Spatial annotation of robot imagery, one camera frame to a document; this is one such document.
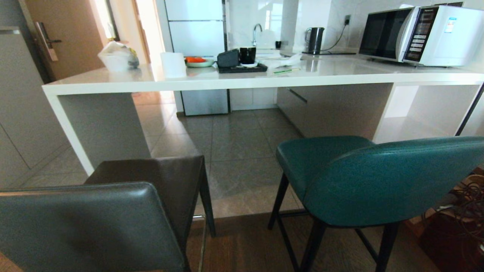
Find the white microwave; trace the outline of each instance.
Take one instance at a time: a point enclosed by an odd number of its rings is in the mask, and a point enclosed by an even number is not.
[[[359,54],[424,66],[466,65],[479,46],[484,11],[454,6],[370,13]]]

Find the gray bar stool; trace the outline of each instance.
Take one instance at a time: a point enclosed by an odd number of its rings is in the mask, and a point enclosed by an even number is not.
[[[84,185],[2,190],[0,252],[24,271],[190,271],[199,192],[215,236],[203,156],[103,162]]]

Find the electric kettle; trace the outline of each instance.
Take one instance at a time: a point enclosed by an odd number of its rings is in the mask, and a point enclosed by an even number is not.
[[[303,53],[318,55],[321,51],[321,42],[323,41],[324,28],[308,28],[304,39],[308,43],[307,51]]]

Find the pen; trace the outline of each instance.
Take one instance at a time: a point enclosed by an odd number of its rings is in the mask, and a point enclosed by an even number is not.
[[[274,75],[278,75],[278,74],[281,74],[281,73],[288,73],[288,72],[297,71],[297,70],[300,70],[300,68],[292,68],[292,69],[287,69],[287,70],[282,70],[282,71],[275,71]]]

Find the plate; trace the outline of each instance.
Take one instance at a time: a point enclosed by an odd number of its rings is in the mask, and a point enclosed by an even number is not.
[[[258,65],[257,61],[252,63],[252,64],[241,64],[241,66],[249,67],[249,68],[256,67],[257,65]]]
[[[185,62],[187,67],[191,68],[201,68],[201,67],[210,67],[213,65],[214,60],[207,60],[205,62]]]

